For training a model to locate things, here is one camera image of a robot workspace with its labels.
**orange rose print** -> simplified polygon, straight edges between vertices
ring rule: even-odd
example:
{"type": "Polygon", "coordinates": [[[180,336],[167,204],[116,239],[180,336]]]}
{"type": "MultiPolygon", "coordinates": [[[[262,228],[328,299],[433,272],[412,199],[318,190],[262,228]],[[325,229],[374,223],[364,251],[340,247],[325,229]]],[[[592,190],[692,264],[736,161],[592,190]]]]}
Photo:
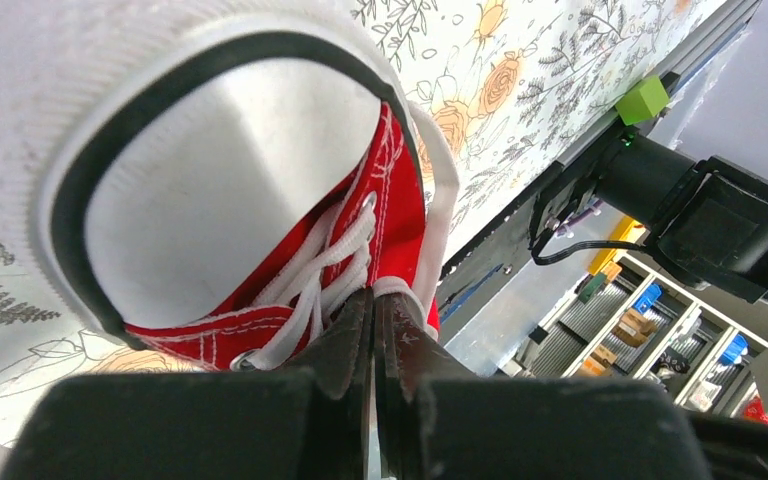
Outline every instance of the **orange rose print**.
{"type": "Polygon", "coordinates": [[[90,370],[90,373],[195,372],[198,369],[164,353],[120,348],[90,370]]]}
{"type": "Polygon", "coordinates": [[[688,8],[690,8],[690,5],[693,3],[693,0],[676,0],[676,13],[684,13],[688,8]]]}
{"type": "Polygon", "coordinates": [[[508,9],[505,8],[505,0],[487,0],[487,4],[481,8],[481,19],[478,21],[478,28],[475,29],[473,38],[478,39],[478,47],[484,46],[489,38],[493,37],[496,29],[508,17],[508,9]]]}
{"type": "Polygon", "coordinates": [[[468,111],[469,107],[465,103],[459,100],[450,100],[434,114],[434,121],[440,127],[443,136],[446,137],[452,155],[456,157],[466,141],[466,128],[469,124],[468,111]]]}
{"type": "Polygon", "coordinates": [[[495,112],[510,98],[522,70],[521,59],[519,53],[507,52],[502,63],[493,67],[478,94],[479,118],[495,112]]]}
{"type": "Polygon", "coordinates": [[[417,136],[416,153],[419,155],[419,169],[422,172],[422,183],[429,184],[434,181],[434,172],[431,170],[431,160],[428,159],[428,150],[422,137],[417,136]]]}

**white shelving unit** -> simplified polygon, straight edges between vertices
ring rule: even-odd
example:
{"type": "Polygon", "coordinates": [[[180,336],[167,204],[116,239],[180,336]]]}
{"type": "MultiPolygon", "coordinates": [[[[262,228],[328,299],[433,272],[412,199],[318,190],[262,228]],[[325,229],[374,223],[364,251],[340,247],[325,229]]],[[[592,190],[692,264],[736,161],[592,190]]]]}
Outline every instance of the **white shelving unit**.
{"type": "MultiPolygon", "coordinates": [[[[569,292],[559,307],[540,322],[549,335],[531,366],[531,374],[542,378],[569,377],[597,346],[604,345],[617,354],[614,375],[646,381],[643,379],[661,354],[672,347],[691,363],[687,374],[667,382],[675,403],[686,406],[695,388],[707,380],[722,387],[710,411],[727,416],[739,414],[757,392],[748,363],[768,347],[768,342],[634,257],[625,255],[619,263],[623,273],[589,302],[581,303],[569,292]],[[611,330],[623,312],[653,283],[663,295],[645,316],[658,329],[646,343],[635,348],[621,342],[611,330]],[[678,342],[682,327],[697,317],[701,317],[701,324],[696,333],[678,342]],[[721,365],[718,359],[738,334],[749,343],[749,354],[740,365],[721,365]]],[[[502,370],[511,376],[524,375],[514,361],[502,370]]]]}

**white wall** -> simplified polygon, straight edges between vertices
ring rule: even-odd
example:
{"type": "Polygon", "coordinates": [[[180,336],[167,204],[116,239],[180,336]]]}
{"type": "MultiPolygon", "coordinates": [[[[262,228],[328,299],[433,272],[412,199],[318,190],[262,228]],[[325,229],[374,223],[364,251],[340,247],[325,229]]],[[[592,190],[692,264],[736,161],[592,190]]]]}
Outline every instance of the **white wall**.
{"type": "MultiPolygon", "coordinates": [[[[768,0],[748,31],[679,135],[677,149],[697,159],[718,154],[768,179],[768,0]]],[[[713,288],[700,298],[768,339],[768,306],[748,306],[713,288]]]]}

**yellow object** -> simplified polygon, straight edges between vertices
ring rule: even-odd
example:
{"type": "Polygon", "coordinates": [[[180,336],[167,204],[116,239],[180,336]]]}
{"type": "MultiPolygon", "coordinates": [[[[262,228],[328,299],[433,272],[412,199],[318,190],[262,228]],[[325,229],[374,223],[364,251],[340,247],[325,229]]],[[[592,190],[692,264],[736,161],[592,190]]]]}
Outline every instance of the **yellow object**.
{"type": "MultiPolygon", "coordinates": [[[[641,236],[643,236],[645,232],[646,229],[643,228],[643,224],[631,217],[626,216],[620,220],[620,223],[618,223],[616,228],[614,228],[614,231],[611,232],[609,240],[636,242],[640,239],[641,236]]],[[[596,275],[597,273],[601,272],[602,269],[608,265],[608,262],[614,260],[618,252],[619,250],[616,248],[599,250],[599,252],[596,254],[596,258],[593,259],[593,262],[587,269],[587,272],[591,275],[596,275]]]]}

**canvas shoe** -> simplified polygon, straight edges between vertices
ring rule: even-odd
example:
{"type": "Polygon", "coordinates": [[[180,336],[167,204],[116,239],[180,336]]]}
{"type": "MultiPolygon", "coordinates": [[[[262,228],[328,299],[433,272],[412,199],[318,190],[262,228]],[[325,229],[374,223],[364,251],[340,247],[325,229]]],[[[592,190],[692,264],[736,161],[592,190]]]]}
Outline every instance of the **canvas shoe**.
{"type": "Polygon", "coordinates": [[[332,2],[0,0],[0,239],[132,346],[272,369],[365,286],[436,335],[456,195],[443,135],[332,2]]]}

